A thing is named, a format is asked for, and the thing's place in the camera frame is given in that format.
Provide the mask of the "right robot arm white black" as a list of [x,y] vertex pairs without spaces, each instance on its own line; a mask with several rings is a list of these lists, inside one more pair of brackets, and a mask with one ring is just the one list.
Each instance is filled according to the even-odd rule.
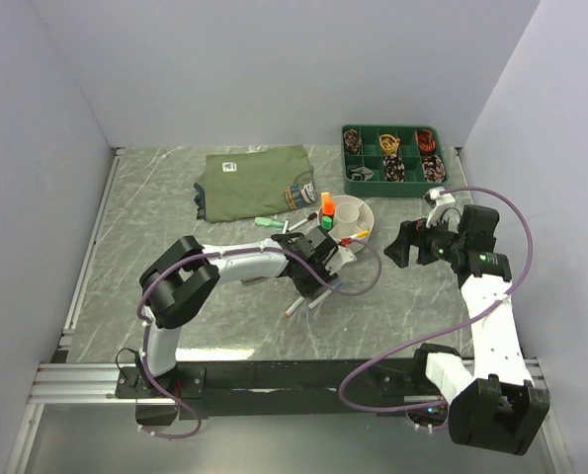
[[473,368],[467,369],[451,349],[424,344],[423,359],[410,369],[413,387],[422,393],[437,388],[448,403],[448,431],[456,444],[523,455],[549,410],[549,394],[536,387],[520,348],[512,302],[508,258],[495,252],[499,222],[496,210],[469,204],[457,230],[422,218],[401,223],[385,254],[399,267],[418,250],[422,266],[450,264],[462,299],[473,319]]

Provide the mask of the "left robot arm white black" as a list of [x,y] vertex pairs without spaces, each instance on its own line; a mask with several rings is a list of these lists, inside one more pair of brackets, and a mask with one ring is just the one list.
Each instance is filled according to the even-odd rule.
[[139,350],[146,365],[141,387],[154,397],[172,390],[181,328],[199,314],[216,287],[286,277],[300,296],[313,298],[337,278],[340,251],[320,227],[231,246],[201,244],[192,235],[178,239],[139,278],[143,301],[137,312],[150,325]]

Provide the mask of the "white pen blue cap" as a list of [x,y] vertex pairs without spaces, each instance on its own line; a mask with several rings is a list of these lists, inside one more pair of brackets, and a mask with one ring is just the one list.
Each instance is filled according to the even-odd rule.
[[[331,283],[331,287],[332,288],[337,288],[339,289],[342,285],[344,284],[344,281],[341,280],[340,278],[336,279],[335,281],[333,281]],[[332,290],[330,289],[325,289],[319,296],[315,297],[312,300],[309,300],[307,302],[307,307],[312,310],[314,308],[316,308],[322,301],[324,301],[328,296],[330,296],[333,293]]]

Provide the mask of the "black green highlighter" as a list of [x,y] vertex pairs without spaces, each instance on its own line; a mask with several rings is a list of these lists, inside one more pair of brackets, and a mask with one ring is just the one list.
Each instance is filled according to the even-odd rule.
[[331,230],[333,227],[333,217],[330,215],[323,215],[322,216],[322,227],[325,230]]

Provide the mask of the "white pen yellow cap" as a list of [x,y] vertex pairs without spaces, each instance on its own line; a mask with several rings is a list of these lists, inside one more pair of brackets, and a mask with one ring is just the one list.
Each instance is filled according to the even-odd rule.
[[363,231],[360,231],[358,233],[351,235],[350,238],[351,239],[363,239],[363,238],[369,236],[369,234],[370,234],[369,230],[363,230]]

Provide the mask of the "black orange highlighter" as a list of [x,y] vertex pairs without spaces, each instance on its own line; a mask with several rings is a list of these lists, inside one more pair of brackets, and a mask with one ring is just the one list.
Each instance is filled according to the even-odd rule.
[[331,194],[329,192],[323,192],[321,194],[321,210],[323,215],[327,215],[329,217],[333,216],[335,213],[335,202],[331,198]]

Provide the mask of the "white pen pink cap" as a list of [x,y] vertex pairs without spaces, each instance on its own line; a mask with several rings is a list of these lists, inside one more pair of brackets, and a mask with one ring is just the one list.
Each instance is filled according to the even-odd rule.
[[284,317],[285,318],[290,318],[295,312],[296,310],[302,305],[302,303],[305,301],[304,297],[299,297],[285,312],[284,312]]

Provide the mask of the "white round pen holder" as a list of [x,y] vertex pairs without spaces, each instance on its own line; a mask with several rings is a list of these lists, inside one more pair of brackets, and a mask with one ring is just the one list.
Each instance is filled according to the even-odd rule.
[[[340,239],[350,237],[351,235],[363,230],[369,230],[369,236],[362,240],[367,242],[374,230],[375,217],[369,205],[358,197],[349,195],[331,195],[335,202],[335,213],[333,217],[333,227],[328,231],[333,240],[338,243]],[[359,252],[363,246],[356,242],[352,244],[352,251]]]

